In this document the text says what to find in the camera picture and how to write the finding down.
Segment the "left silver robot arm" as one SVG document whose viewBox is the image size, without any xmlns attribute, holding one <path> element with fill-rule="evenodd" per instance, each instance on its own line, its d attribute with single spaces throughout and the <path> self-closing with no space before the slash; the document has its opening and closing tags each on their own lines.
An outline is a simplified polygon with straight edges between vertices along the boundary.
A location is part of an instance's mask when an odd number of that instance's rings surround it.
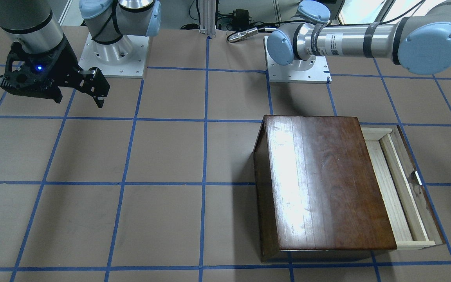
<svg viewBox="0 0 451 282">
<path fill-rule="evenodd" d="M 389 58 L 417 75 L 451 67 L 451 0 L 394 24 L 330 25 L 329 14 L 320 2 L 300 2 L 290 22 L 267 37 L 274 62 L 286 66 L 322 56 Z"/>
</svg>

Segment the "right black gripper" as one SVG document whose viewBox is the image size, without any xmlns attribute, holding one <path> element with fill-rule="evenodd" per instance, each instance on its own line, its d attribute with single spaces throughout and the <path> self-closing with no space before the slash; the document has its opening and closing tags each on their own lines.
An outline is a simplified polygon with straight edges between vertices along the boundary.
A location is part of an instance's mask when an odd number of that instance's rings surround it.
<svg viewBox="0 0 451 282">
<path fill-rule="evenodd" d="M 59 87 L 69 87 L 93 98 L 96 106 L 102 108 L 110 90 L 110 84 L 98 67 L 82 70 L 77 56 L 66 37 L 48 50 L 49 88 L 48 94 L 61 94 Z"/>
</svg>

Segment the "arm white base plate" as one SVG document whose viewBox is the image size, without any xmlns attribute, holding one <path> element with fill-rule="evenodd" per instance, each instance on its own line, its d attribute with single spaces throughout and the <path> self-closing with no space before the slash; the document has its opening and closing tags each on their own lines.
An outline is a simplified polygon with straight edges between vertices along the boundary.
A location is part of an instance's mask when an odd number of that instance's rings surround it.
<svg viewBox="0 0 451 282">
<path fill-rule="evenodd" d="M 151 37 L 125 35 L 110 45 L 102 45 L 91 38 L 88 34 L 79 59 L 82 69 L 97 67 L 106 78 L 144 77 Z"/>
<path fill-rule="evenodd" d="M 308 61 L 295 60 L 286 66 L 279 65 L 267 50 L 267 39 L 264 37 L 265 60 L 267 63 L 269 82 L 276 83 L 331 83 L 331 75 L 325 57 L 311 57 Z"/>
</svg>

